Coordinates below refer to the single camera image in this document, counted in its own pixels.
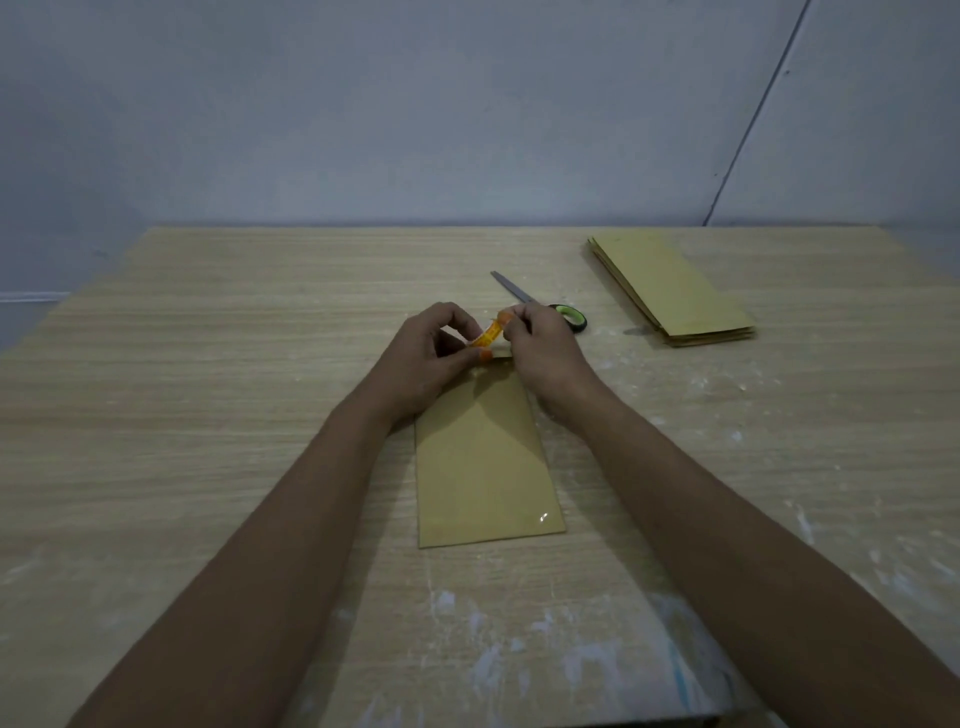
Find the table surface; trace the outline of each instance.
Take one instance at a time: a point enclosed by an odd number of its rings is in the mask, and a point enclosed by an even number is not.
[[[674,229],[755,340],[663,345],[597,229],[154,229],[0,357],[0,722],[60,725],[405,316],[496,268],[600,376],[960,669],[960,287],[871,228]],[[756,699],[537,410],[565,534],[417,549],[413,429],[372,477],[288,725],[573,725]]]

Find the person's left hand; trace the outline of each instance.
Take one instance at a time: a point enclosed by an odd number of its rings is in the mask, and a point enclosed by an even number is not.
[[[468,347],[444,327],[455,328],[467,341],[483,333],[456,303],[434,303],[403,322],[354,394],[394,425],[433,404],[462,371],[492,358],[489,349]]]

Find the forearm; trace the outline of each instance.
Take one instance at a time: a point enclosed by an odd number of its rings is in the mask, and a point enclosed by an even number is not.
[[[334,409],[71,725],[273,725],[329,614],[388,431],[356,395]]]
[[[790,726],[960,725],[956,678],[845,573],[609,391],[568,410],[678,586]]]

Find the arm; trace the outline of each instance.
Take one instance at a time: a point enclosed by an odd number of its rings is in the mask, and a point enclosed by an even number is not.
[[[306,670],[391,427],[490,353],[453,303],[408,319],[370,374],[70,726],[269,726]]]
[[[960,725],[960,681],[906,627],[620,401],[560,314],[514,312],[520,377],[584,438],[690,604],[791,728]]]

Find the scissors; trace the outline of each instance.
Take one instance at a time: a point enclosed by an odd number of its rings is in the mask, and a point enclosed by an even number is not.
[[[490,271],[490,275],[496,278],[500,285],[520,299],[521,303],[537,302],[528,293],[525,293],[522,288],[513,285],[506,277],[501,276],[496,271]],[[572,305],[566,305],[566,303],[551,303],[550,307],[555,308],[557,313],[564,317],[566,324],[574,333],[580,333],[587,328],[587,317]]]

